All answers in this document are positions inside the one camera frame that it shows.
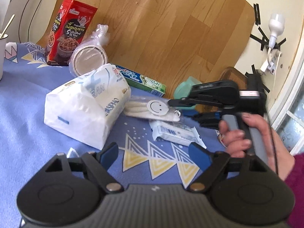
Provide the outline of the person right hand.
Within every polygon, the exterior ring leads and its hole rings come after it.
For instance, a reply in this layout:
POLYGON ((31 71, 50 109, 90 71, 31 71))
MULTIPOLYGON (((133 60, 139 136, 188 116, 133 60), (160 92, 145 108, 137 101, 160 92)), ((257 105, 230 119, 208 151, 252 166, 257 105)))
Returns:
MULTIPOLYGON (((295 158, 285 148, 277 132, 269 126, 267 121, 260 115, 242 113, 243 121, 250 127, 257 128, 264 141, 268 165, 278 173, 282 180, 285 180, 292 171, 295 158)), ((222 142, 226 151, 233 158, 243 158, 245 151, 251 147, 252 142, 245 138, 242 130, 230 131, 225 121, 220 121, 219 132, 222 135, 222 142)))

